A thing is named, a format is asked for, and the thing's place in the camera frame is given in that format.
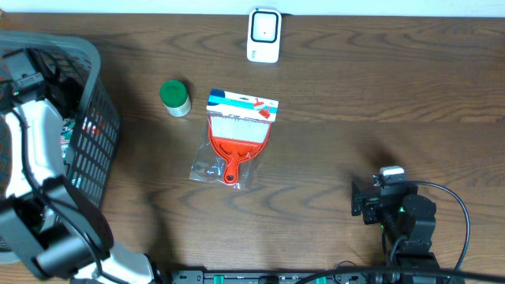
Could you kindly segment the green lid white jar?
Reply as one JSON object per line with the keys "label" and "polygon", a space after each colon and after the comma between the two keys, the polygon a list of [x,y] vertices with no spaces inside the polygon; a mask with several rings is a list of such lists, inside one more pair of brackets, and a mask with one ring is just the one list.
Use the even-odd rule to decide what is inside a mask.
{"label": "green lid white jar", "polygon": [[179,80],[165,82],[159,90],[159,96],[168,113],[174,117],[186,116],[191,111],[189,93]]}

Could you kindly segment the green grip gloves package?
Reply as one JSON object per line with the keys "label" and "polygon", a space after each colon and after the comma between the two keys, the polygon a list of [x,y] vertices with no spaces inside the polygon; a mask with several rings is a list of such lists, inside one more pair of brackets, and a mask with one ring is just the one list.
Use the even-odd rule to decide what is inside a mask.
{"label": "green grip gloves package", "polygon": [[71,137],[73,135],[73,128],[75,126],[75,121],[71,118],[66,119],[63,126],[62,126],[62,131],[60,134],[60,144],[61,144],[61,150],[62,150],[62,157],[65,158]]}

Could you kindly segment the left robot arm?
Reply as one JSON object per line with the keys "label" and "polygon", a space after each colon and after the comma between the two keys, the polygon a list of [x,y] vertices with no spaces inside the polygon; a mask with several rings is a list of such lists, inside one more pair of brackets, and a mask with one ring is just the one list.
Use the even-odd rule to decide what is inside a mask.
{"label": "left robot arm", "polygon": [[12,77],[1,113],[12,138],[12,177],[1,202],[1,237],[41,280],[164,283],[150,258],[114,241],[101,213],[65,175],[60,135],[83,86],[50,68],[35,48],[3,55]]}

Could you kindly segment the orange snack box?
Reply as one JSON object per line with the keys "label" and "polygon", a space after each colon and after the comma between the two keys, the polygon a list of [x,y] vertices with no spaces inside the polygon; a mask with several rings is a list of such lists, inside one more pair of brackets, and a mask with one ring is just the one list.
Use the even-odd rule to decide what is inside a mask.
{"label": "orange snack box", "polygon": [[92,138],[97,139],[101,136],[101,132],[106,129],[106,123],[104,121],[90,121],[85,118],[82,129]]}

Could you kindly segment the red dustpan brush package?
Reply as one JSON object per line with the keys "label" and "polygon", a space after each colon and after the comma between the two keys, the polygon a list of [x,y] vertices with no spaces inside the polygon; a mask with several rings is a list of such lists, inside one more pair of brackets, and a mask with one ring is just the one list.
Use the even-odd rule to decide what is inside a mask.
{"label": "red dustpan brush package", "polygon": [[279,112],[279,102],[213,88],[189,178],[246,189]]}

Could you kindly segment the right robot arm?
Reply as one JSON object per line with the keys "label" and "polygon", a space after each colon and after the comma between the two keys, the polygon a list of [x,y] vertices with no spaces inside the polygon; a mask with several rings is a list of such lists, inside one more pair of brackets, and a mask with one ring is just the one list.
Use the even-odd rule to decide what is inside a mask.
{"label": "right robot arm", "polygon": [[359,189],[351,183],[351,215],[361,216],[366,225],[379,224],[383,230],[385,263],[388,267],[438,269],[430,252],[436,228],[436,205],[418,193],[408,181],[387,181],[377,177],[373,187]]}

